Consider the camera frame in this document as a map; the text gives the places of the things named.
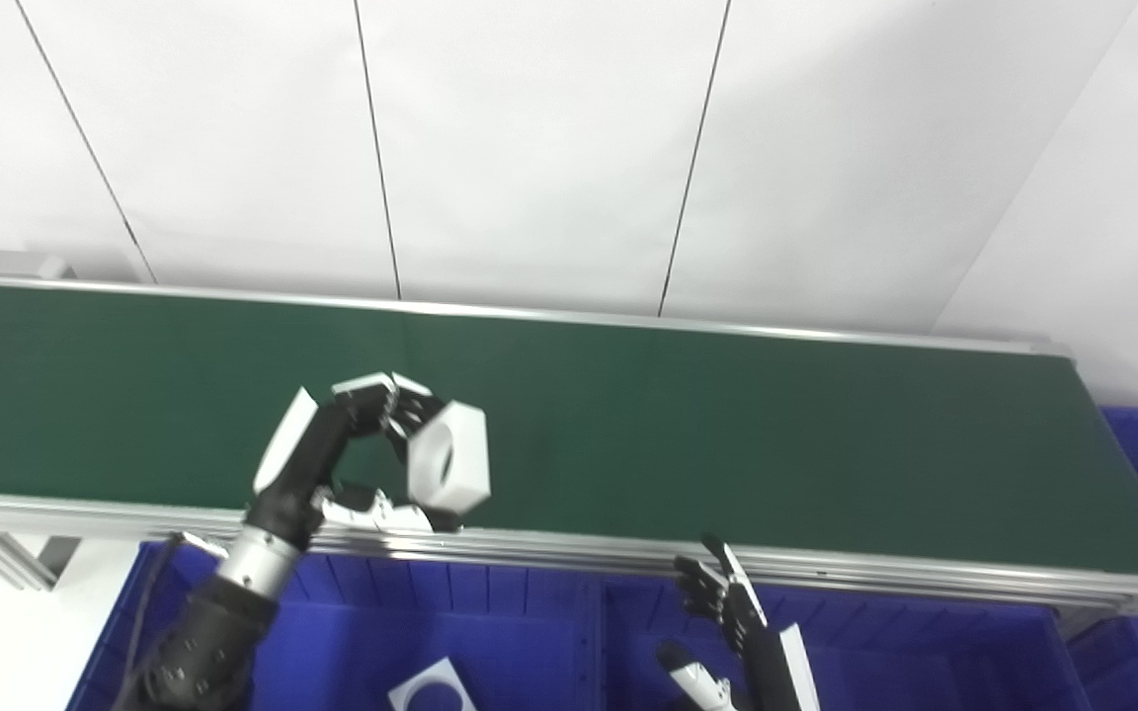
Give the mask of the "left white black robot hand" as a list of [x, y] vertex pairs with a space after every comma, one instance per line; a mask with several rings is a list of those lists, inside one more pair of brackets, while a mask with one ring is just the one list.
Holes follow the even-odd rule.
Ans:
[[[333, 385], [328, 400], [292, 395], [253, 480], [244, 523], [269, 540], [306, 549], [322, 524], [373, 532], [453, 532], [489, 496], [480, 411], [447, 402], [396, 372]], [[406, 494], [336, 482], [353, 441], [391, 444]]]

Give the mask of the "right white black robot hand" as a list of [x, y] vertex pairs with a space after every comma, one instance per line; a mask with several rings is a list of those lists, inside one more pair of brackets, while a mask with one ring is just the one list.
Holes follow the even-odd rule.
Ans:
[[682, 693], [674, 710], [819, 710], [800, 627], [773, 630], [753, 581], [731, 545], [712, 532], [701, 536], [701, 545], [719, 568], [714, 571], [688, 555], [674, 559], [683, 607], [717, 625], [742, 663], [744, 684], [741, 691], [733, 688], [727, 676], [714, 675], [687, 645], [665, 639], [658, 643], [655, 659]]

